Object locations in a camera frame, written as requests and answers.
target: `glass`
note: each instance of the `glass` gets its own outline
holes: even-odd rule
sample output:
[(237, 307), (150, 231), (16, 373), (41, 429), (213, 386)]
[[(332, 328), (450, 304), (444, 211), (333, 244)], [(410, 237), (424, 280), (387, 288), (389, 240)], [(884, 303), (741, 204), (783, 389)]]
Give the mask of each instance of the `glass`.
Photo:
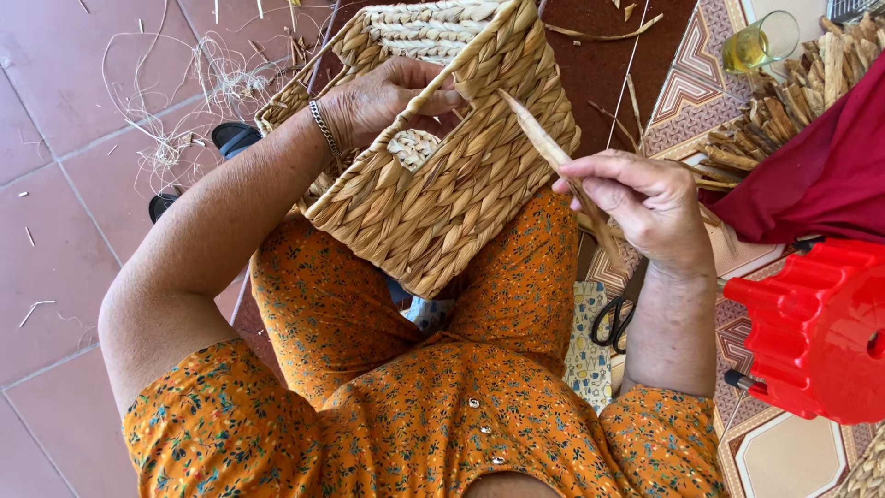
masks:
[(786, 11), (769, 12), (722, 44), (722, 68), (733, 74), (746, 73), (789, 57), (798, 44), (796, 18)]

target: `woven basket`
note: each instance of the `woven basket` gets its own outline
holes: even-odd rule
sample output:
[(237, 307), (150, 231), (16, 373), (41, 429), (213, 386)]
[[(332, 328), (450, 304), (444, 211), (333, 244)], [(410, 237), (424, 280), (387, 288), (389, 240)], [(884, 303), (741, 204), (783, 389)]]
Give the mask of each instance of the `woven basket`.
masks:
[(885, 424), (834, 498), (885, 498)]
[[(318, 229), (432, 298), (550, 178), (495, 90), (522, 102), (566, 152), (580, 141), (535, 0), (366, 7), (256, 114), (263, 134), (307, 105), (306, 83), (329, 49), (344, 69), (316, 98), (390, 57), (444, 65), (371, 146), (329, 165), (297, 203)], [(470, 103), (461, 123), (442, 139), (404, 130), (450, 76)]]

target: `woman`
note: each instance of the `woman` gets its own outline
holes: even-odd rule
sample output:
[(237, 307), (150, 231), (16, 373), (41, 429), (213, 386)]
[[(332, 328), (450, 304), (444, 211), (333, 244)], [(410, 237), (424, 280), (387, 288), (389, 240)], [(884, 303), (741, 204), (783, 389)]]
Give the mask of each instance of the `woman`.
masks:
[[(329, 92), (318, 119), (297, 113), (197, 183), (120, 271), (99, 332), (142, 496), (725, 493), (715, 271), (681, 169), (614, 151), (563, 167), (650, 259), (623, 394), (600, 419), (560, 380), (576, 257), (562, 180), (473, 258), (431, 338), (381, 272), (287, 216), (331, 144), (369, 144), (439, 71), (393, 58)], [(446, 85), (412, 126), (443, 136), (463, 104)], [(212, 301), (250, 256), (288, 386)]]

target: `silver chain bracelet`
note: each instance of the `silver chain bracelet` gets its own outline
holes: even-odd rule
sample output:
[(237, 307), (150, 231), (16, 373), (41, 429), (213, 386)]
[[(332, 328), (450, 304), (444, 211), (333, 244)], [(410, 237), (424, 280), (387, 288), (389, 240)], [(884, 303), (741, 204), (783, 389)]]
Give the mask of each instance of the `silver chain bracelet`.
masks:
[(317, 101), (312, 100), (308, 103), (308, 107), (311, 108), (311, 114), (313, 114), (313, 120), (317, 122), (317, 126), (319, 126), (319, 131), (323, 132), (323, 136), (326, 138), (326, 142), (329, 144), (329, 150), (332, 151), (332, 154), (335, 157), (341, 155), (341, 151), (338, 150), (338, 145), (335, 144), (335, 137), (332, 136), (332, 132), (329, 131), (329, 127), (326, 126), (326, 122), (323, 120), (323, 117), (319, 115), (319, 108), (317, 107)]

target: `yellow liquid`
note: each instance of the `yellow liquid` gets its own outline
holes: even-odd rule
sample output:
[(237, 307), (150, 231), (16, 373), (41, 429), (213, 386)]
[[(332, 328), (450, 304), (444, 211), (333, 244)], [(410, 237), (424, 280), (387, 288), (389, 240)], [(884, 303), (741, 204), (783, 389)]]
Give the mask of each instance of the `yellow liquid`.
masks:
[(729, 73), (746, 73), (772, 60), (766, 55), (768, 38), (756, 29), (744, 29), (722, 44), (722, 68)]

